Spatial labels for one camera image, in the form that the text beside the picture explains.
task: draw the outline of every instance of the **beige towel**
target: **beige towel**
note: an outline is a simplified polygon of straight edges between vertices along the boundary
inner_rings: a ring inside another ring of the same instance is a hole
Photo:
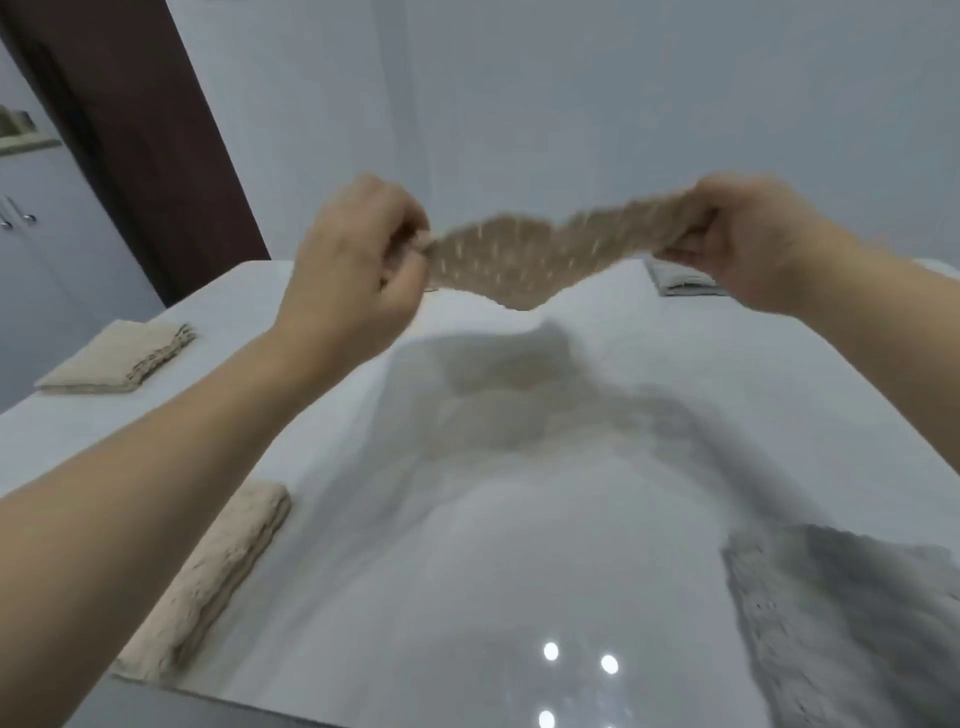
[[[282,484],[251,479],[240,486],[124,647],[114,670],[147,683],[168,684],[177,677],[289,511],[290,496]]]
[[[36,388],[54,394],[131,392],[196,337],[188,324],[114,321]]]
[[[643,251],[686,247],[712,210],[689,192],[580,212],[560,227],[499,215],[414,246],[430,260],[430,284],[529,310],[579,281]]]

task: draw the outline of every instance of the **table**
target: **table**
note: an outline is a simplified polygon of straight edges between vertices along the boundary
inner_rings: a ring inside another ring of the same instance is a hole
[[[289,274],[246,263],[163,314],[200,336],[137,392],[0,416],[0,493],[265,329]],[[528,313],[429,294],[254,473],[295,510],[181,686],[356,728],[765,726],[718,552],[733,528],[960,553],[956,475],[829,346],[658,298],[637,260]]]

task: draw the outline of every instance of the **cabinet door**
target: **cabinet door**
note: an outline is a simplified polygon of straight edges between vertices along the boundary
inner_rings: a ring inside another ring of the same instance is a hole
[[[0,230],[0,411],[100,329],[64,290],[23,231]]]
[[[148,321],[163,310],[65,147],[0,159],[0,206],[102,325]]]

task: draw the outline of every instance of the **glossy white surface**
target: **glossy white surface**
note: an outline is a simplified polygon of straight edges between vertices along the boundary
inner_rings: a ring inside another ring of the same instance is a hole
[[[165,313],[200,338],[138,392],[0,416],[0,492],[223,360],[288,275],[249,263]],[[730,300],[659,299],[640,261],[531,313],[431,294],[255,472],[296,510],[183,686],[358,728],[765,726],[732,528],[960,552],[957,477],[832,349]]]

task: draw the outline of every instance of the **textured fabric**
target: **textured fabric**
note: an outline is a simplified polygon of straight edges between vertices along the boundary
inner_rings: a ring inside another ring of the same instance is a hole
[[[559,227],[499,215],[419,238],[415,247],[430,260],[431,285],[529,310],[625,257],[694,242],[712,215],[700,198],[681,192],[584,211]]]
[[[114,321],[36,388],[53,394],[130,392],[196,337],[187,324]]]
[[[726,296],[727,292],[706,273],[668,260],[647,258],[644,261],[650,280],[661,296]]]
[[[724,557],[777,726],[960,725],[960,572],[945,549],[808,525],[740,532]]]
[[[149,683],[165,684],[175,678],[289,510],[290,496],[280,483],[244,483],[120,653],[114,670]]]

